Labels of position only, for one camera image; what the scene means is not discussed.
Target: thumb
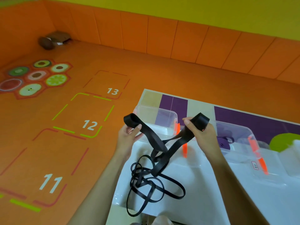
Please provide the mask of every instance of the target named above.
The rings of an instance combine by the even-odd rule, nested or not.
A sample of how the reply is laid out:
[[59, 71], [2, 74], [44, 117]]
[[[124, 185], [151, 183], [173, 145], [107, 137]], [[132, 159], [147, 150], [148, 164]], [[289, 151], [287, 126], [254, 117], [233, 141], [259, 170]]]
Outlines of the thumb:
[[141, 128], [142, 128], [142, 125], [141, 125], [141, 124], [138, 124], [138, 126], [135, 127], [135, 128], [131, 131], [131, 133], [130, 133], [129, 135], [132, 136], [132, 137], [135, 137], [135, 136], [139, 133], [139, 131], [141, 130]]
[[197, 129], [196, 126], [194, 126], [194, 124], [192, 122], [190, 122], [190, 120], [188, 120], [187, 118], [184, 120], [185, 126], [187, 128], [189, 128], [190, 131], [192, 131], [192, 133], [196, 136], [199, 134], [199, 129]]

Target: forearm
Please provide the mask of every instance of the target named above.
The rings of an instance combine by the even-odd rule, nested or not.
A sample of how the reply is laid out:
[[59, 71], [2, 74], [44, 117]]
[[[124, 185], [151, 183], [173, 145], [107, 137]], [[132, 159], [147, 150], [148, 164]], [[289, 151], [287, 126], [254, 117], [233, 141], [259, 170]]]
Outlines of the forearm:
[[105, 225], [124, 157], [114, 155], [68, 225]]
[[269, 223], [244, 190], [221, 151], [208, 157], [212, 165], [231, 225]]

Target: human arm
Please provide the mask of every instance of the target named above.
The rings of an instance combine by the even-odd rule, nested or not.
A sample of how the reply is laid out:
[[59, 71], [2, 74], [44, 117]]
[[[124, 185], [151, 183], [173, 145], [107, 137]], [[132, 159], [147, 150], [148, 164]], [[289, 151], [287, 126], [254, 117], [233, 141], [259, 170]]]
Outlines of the human arm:
[[184, 118], [185, 125], [195, 135], [199, 147], [212, 166], [230, 224], [269, 225], [225, 160], [213, 125], [208, 124], [202, 132], [189, 121], [190, 119]]
[[142, 136], [141, 134], [136, 136], [141, 127], [141, 125], [138, 125], [132, 130], [132, 128], [124, 125], [120, 129], [117, 146], [112, 159], [81, 203], [68, 225], [106, 224], [119, 176], [125, 162], [131, 155], [133, 143]]

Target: black elastic band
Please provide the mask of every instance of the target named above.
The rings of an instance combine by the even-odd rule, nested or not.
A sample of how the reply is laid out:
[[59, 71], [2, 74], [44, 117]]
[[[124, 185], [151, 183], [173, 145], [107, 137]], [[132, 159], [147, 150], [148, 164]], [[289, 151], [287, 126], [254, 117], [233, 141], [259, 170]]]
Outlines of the black elastic band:
[[[206, 126], [209, 122], [209, 118], [204, 116], [201, 113], [198, 113], [190, 121], [196, 126], [197, 129], [203, 131], [206, 128]], [[130, 168], [131, 169], [131, 180], [130, 180], [130, 191], [129, 191], [129, 194], [128, 194], [128, 197], [127, 197], [127, 202], [126, 202], [127, 213], [132, 217], [138, 216], [144, 210], [144, 208], [146, 207], [148, 202], [150, 202], [150, 203], [158, 202], [163, 198], [163, 196], [165, 194], [172, 197], [172, 198], [175, 198], [175, 199], [182, 199], [185, 196], [185, 189], [184, 189], [183, 185], [181, 183], [179, 183], [178, 181], [174, 180], [173, 178], [170, 178], [170, 177], [162, 174], [162, 171], [168, 165], [172, 155], [174, 155], [174, 153], [182, 145], [184, 145], [185, 143], [187, 143], [187, 142], [189, 142], [190, 140], [193, 139], [194, 134], [192, 133], [192, 131], [190, 131], [185, 126], [184, 129], [179, 134], [174, 136], [173, 138], [168, 139], [168, 140], [161, 140], [158, 137], [158, 135], [150, 127], [148, 127], [144, 122], [142, 122], [142, 120], [139, 119], [138, 116], [136, 116], [133, 113], [125, 116], [124, 117], [124, 122], [127, 126], [129, 126], [131, 128], [135, 128], [137, 125], [141, 124], [142, 128], [141, 128], [140, 132], [145, 134], [145, 136], [147, 137], [150, 145], [153, 147], [151, 156], [149, 156], [149, 155], [141, 156], [138, 159], [137, 162], [132, 164], [132, 166]], [[167, 147], [165, 146], [165, 144], [168, 141], [174, 140], [174, 139], [178, 139], [178, 140], [168, 150]], [[152, 166], [153, 166], [152, 169], [141, 166], [139, 161], [143, 157], [146, 157], [151, 161]], [[153, 177], [144, 178], [144, 176], [146, 176], [148, 174], [152, 174]], [[165, 190], [162, 181], [159, 180], [157, 178], [157, 176], [160, 176], [160, 177], [162, 177], [166, 180], [169, 180], [169, 181], [173, 182], [174, 184], [178, 185], [182, 189], [183, 195], [182, 196], [177, 196], [177, 195]], [[155, 179], [155, 180], [159, 181], [160, 184], [161, 184], [161, 187], [156, 185], [153, 181], [151, 181], [151, 179]], [[151, 189], [150, 189], [147, 196], [144, 195], [143, 193], [141, 193], [138, 190], [138, 188], [140, 188], [144, 185], [150, 185], [151, 186]], [[155, 189], [162, 192], [162, 197], [159, 200], [152, 200], [151, 199]], [[130, 195], [131, 191], [133, 191], [134, 193], [136, 193], [137, 195], [139, 195], [141, 198], [143, 198], [145, 200], [142, 207], [140, 208], [140, 210], [136, 214], [131, 214], [128, 211], [128, 200], [129, 200], [129, 195]]]

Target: human hand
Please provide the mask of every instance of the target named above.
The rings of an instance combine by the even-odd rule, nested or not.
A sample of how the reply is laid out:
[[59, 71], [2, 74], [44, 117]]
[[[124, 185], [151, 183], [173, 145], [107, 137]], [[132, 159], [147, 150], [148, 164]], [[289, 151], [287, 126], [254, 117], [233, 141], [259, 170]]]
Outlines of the human hand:
[[195, 135], [197, 143], [201, 148], [201, 150], [206, 155], [207, 159], [210, 160], [215, 158], [216, 156], [223, 157], [219, 147], [214, 126], [208, 123], [205, 130], [200, 131], [199, 129], [196, 128], [196, 126], [194, 126], [193, 123], [190, 122], [192, 118], [193, 117], [185, 117], [182, 120], [184, 121], [186, 127], [189, 128], [189, 130], [191, 130]]
[[115, 149], [115, 155], [121, 156], [122, 158], [124, 158], [124, 161], [127, 161], [129, 159], [133, 143], [143, 136], [142, 133], [137, 135], [141, 128], [141, 124], [139, 124], [134, 129], [128, 127], [127, 125], [123, 125], [123, 127], [119, 130], [118, 133], [118, 141]]

